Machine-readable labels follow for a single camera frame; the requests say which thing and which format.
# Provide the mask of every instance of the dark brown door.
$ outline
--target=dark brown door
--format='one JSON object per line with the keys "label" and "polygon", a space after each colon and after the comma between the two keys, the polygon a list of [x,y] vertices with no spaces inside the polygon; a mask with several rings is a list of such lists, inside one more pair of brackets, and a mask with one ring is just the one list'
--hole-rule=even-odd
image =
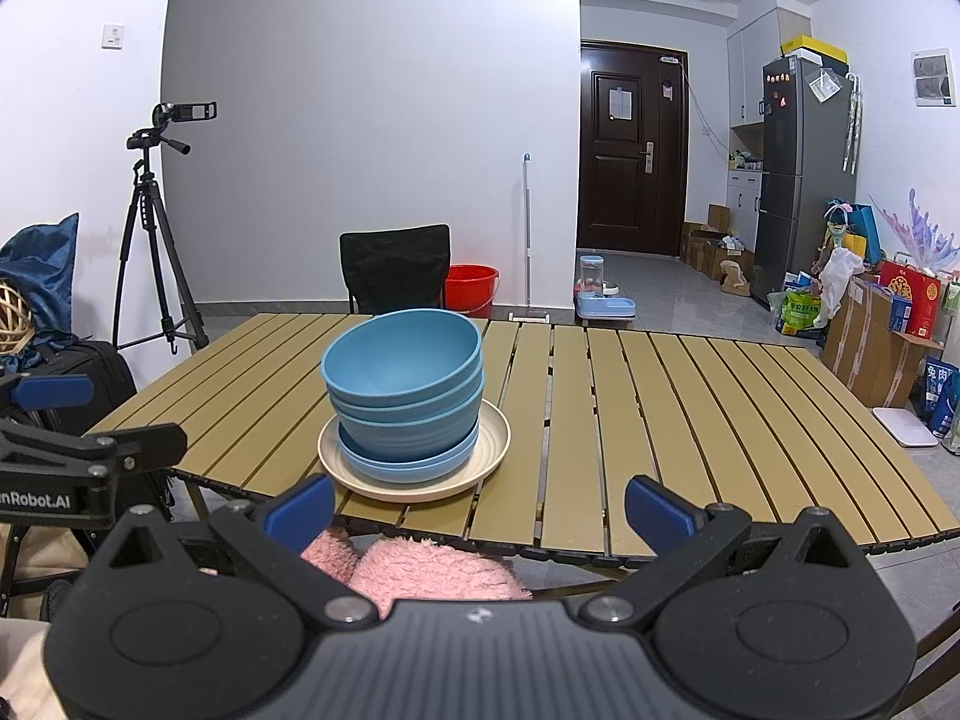
{"label": "dark brown door", "polygon": [[581,47],[577,245],[675,256],[686,199],[686,54]]}

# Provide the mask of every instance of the wicker basket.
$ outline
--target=wicker basket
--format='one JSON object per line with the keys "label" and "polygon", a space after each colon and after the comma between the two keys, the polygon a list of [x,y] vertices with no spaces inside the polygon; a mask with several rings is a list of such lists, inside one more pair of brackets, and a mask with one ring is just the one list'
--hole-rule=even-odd
{"label": "wicker basket", "polygon": [[16,354],[34,336],[30,306],[12,285],[0,279],[0,355]]}

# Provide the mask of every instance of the red bucket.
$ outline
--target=red bucket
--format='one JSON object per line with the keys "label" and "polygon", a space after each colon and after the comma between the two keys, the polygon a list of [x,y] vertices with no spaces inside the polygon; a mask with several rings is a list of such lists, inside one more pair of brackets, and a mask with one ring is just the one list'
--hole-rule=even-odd
{"label": "red bucket", "polygon": [[446,307],[469,317],[486,319],[500,273],[486,265],[451,265],[446,276]]}

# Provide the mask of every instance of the wall baseboard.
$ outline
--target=wall baseboard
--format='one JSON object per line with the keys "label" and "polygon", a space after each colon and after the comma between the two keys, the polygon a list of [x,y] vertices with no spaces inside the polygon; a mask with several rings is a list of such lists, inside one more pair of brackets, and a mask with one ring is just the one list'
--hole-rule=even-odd
{"label": "wall baseboard", "polygon": [[[349,314],[346,300],[246,300],[222,303],[197,303],[202,317],[254,317],[257,314]],[[523,316],[525,306],[493,305],[491,319],[507,319],[510,314]],[[573,324],[572,308],[532,306],[531,312],[550,314],[552,324]]]}

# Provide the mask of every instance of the blue bowl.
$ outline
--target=blue bowl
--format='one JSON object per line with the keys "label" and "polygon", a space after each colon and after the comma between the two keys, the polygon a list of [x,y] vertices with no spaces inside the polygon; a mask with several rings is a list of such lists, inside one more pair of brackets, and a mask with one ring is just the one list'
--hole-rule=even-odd
{"label": "blue bowl", "polygon": [[470,432],[480,412],[483,382],[469,400],[429,419],[380,423],[342,413],[340,423],[363,453],[375,460],[407,461],[437,455],[457,445]]}
{"label": "blue bowl", "polygon": [[361,473],[373,477],[373,479],[379,479],[381,482],[413,485],[439,479],[440,476],[445,476],[445,474],[459,469],[469,458],[479,436],[480,422],[477,421],[473,430],[453,449],[433,457],[409,461],[409,463],[380,463],[365,457],[363,450],[347,435],[347,431],[341,425],[340,448],[347,458],[347,462]]}
{"label": "blue bowl", "polygon": [[377,422],[378,424],[394,424],[397,422],[413,422],[419,419],[429,419],[440,416],[462,406],[476,393],[477,386],[483,388],[486,381],[483,372],[483,358],[477,359],[476,370],[464,380],[462,384],[449,389],[436,397],[411,403],[406,406],[383,406],[379,409],[370,406],[354,406],[352,403],[339,399],[330,392],[330,403],[340,415],[352,416],[354,419]]}
{"label": "blue bowl", "polygon": [[480,331],[451,311],[419,308],[368,319],[330,344],[326,388],[354,406],[406,406],[454,389],[476,370]]}

